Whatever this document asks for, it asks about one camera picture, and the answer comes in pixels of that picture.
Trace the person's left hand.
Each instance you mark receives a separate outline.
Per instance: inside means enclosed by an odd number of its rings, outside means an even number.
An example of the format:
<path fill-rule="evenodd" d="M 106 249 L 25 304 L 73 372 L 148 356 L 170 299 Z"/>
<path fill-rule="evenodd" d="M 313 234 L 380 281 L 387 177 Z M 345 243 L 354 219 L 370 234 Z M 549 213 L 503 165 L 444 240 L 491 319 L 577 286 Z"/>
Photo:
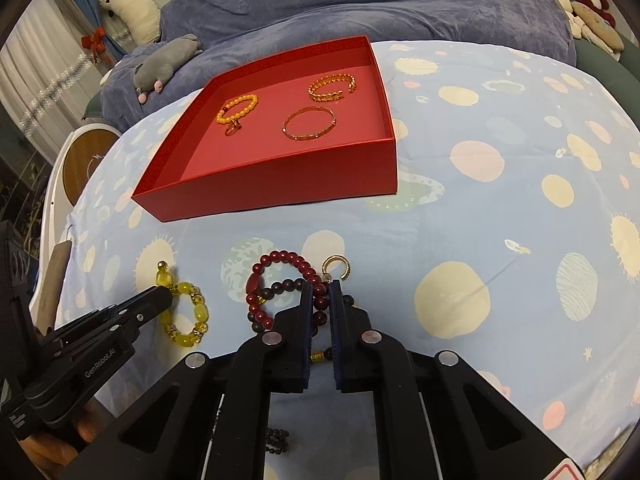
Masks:
<path fill-rule="evenodd" d="M 102 403 L 91 399 L 77 413 L 75 434 L 84 442 L 92 443 L 113 420 L 114 416 Z M 50 434 L 33 434 L 18 444 L 47 479 L 60 478 L 64 468 L 78 455 L 76 446 Z"/>

